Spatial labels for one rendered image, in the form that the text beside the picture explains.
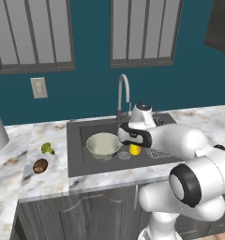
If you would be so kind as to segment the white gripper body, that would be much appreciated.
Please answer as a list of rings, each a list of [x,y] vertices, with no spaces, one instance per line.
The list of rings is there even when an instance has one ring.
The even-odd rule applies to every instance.
[[[123,145],[134,144],[145,148],[150,148],[152,145],[152,137],[147,130],[130,128],[128,123],[120,125],[117,136]]]

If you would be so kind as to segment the pale green bowl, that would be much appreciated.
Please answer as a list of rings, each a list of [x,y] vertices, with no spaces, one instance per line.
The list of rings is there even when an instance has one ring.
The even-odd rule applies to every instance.
[[[108,132],[94,134],[86,141],[86,147],[92,157],[100,161],[111,160],[121,146],[118,137]]]

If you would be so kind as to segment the dark grey sink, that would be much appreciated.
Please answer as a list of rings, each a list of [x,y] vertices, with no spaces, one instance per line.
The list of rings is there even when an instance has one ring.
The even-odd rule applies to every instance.
[[[146,148],[143,148],[138,156],[132,156],[127,146],[122,146],[119,152],[107,162],[92,157],[86,148],[86,141],[100,132],[116,134],[118,125],[115,116],[67,122],[68,177],[182,162],[180,158]]]

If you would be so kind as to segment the green broccoli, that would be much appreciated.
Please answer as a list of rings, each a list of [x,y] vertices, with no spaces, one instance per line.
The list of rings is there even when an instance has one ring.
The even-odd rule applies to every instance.
[[[41,145],[41,153],[50,153],[53,156],[55,154],[55,151],[51,148],[51,144],[49,142],[45,142]]]

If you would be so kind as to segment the brown potato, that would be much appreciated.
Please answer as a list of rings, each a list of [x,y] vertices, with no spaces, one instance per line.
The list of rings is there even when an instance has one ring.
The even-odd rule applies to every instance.
[[[37,160],[33,165],[33,171],[35,173],[43,173],[48,168],[48,161],[45,158]]]

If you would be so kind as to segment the silver curved tap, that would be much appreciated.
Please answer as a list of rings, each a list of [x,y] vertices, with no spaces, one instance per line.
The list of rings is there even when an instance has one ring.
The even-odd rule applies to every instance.
[[[126,90],[126,103],[128,104],[128,111],[122,111],[122,87]],[[130,89],[128,78],[125,74],[121,74],[118,81],[118,105],[116,109],[116,120],[121,121],[123,117],[129,116],[131,112]]]

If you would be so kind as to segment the dark grey cupboard door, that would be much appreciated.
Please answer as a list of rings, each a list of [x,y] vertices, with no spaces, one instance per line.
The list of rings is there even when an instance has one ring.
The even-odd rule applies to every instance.
[[[180,216],[175,229],[184,240],[192,240],[217,233],[225,233],[225,214],[220,220],[209,222]]]
[[[135,186],[85,193],[60,212],[65,240],[133,240]]]
[[[19,202],[17,213],[27,240],[64,240],[52,200]]]

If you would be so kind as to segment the grey framed window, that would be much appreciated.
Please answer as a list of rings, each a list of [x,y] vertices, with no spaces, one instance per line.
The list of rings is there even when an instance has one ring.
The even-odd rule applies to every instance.
[[[0,0],[2,75],[74,69],[69,0]]]
[[[110,0],[110,68],[171,66],[184,0]]]

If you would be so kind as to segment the dark wall cupboard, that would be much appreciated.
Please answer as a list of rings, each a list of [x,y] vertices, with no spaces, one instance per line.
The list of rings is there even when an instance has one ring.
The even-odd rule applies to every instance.
[[[225,53],[225,0],[214,0],[204,44]]]

